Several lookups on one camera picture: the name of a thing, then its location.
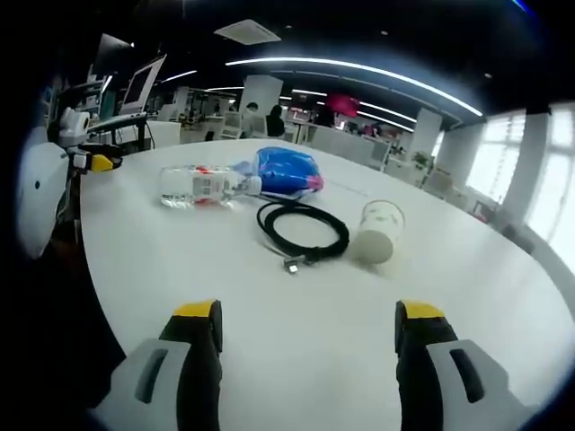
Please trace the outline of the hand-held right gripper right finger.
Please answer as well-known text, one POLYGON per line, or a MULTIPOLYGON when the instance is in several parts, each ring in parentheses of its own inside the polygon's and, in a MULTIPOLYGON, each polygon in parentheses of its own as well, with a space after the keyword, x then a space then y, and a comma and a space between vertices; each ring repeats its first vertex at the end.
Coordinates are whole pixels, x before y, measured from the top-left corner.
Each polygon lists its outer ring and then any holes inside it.
POLYGON ((394 345, 402 430, 519 430, 537 414, 507 371, 429 303, 396 303, 394 345))

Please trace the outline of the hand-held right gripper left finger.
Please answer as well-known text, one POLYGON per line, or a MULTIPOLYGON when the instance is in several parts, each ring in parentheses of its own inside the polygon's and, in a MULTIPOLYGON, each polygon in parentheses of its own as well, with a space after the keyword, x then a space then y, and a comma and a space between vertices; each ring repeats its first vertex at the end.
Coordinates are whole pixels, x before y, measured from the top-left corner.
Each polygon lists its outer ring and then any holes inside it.
POLYGON ((116 367, 91 416, 102 430, 218 430, 222 350, 221 302, 186 303, 116 367))

